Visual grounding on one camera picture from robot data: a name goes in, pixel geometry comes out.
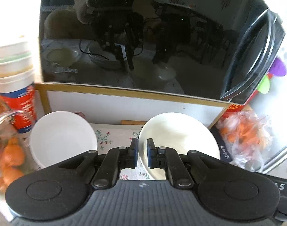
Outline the black Midea microwave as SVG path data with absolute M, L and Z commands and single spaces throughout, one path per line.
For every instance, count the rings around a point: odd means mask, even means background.
M 46 82 L 242 105 L 284 37 L 264 0 L 41 0 Z

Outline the stack of paper cups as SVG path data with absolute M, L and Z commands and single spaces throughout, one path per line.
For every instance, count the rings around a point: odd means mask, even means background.
M 0 100 L 5 110 L 20 110 L 13 125 L 20 134 L 31 131 L 37 121 L 31 49 L 25 38 L 0 43 Z

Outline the glass jar with tangerines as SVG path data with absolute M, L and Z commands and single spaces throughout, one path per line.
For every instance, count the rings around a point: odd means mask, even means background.
M 0 115 L 0 206 L 5 204 L 5 191 L 13 181 L 39 169 L 29 148 L 29 131 L 18 132 L 19 117 L 33 127 L 32 117 L 22 110 Z

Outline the grey refrigerator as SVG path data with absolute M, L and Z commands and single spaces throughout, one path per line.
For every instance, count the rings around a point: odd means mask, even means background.
M 287 48 L 282 47 L 278 58 L 287 71 Z M 267 94 L 259 93 L 250 102 L 258 116 L 266 116 L 271 123 L 273 142 L 263 173 L 287 179 L 287 74 L 272 76 Z

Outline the floral tablecloth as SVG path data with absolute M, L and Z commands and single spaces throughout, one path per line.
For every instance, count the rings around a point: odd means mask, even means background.
M 106 154 L 115 147 L 129 147 L 133 138 L 139 138 L 142 124 L 90 124 L 95 131 L 97 138 L 97 151 L 99 154 Z M 134 169 L 124 168 L 119 174 L 120 180 L 154 180 L 144 168 L 138 158 L 137 167 Z

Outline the plastic bag of oranges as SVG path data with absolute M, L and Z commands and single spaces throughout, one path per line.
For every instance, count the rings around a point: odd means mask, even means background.
M 218 129 L 232 164 L 261 173 L 269 159 L 273 142 L 271 123 L 253 111 L 227 112 L 218 120 Z

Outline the cream bowl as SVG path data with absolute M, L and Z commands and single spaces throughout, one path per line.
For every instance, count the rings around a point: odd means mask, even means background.
M 138 154 L 151 180 L 164 180 L 165 171 L 148 167 L 147 140 L 153 139 L 155 147 L 173 148 L 186 155 L 189 150 L 197 150 L 220 159 L 219 146 L 213 134 L 195 118 L 181 113 L 162 113 L 147 121 L 139 134 Z

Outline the dark cardboard box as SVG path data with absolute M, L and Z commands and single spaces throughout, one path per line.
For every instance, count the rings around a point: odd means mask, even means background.
M 210 128 L 210 132 L 214 136 L 214 138 L 217 142 L 217 146 L 219 147 L 221 161 L 224 161 L 226 163 L 230 163 L 232 161 L 232 157 L 227 150 L 227 146 L 226 146 L 221 134 L 219 133 L 219 130 L 214 125 L 213 127 Z

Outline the white bowl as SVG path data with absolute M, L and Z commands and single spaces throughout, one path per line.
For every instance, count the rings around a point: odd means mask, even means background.
M 83 117 L 56 111 L 36 122 L 29 136 L 29 148 L 35 162 L 46 168 L 89 150 L 97 150 L 97 137 Z

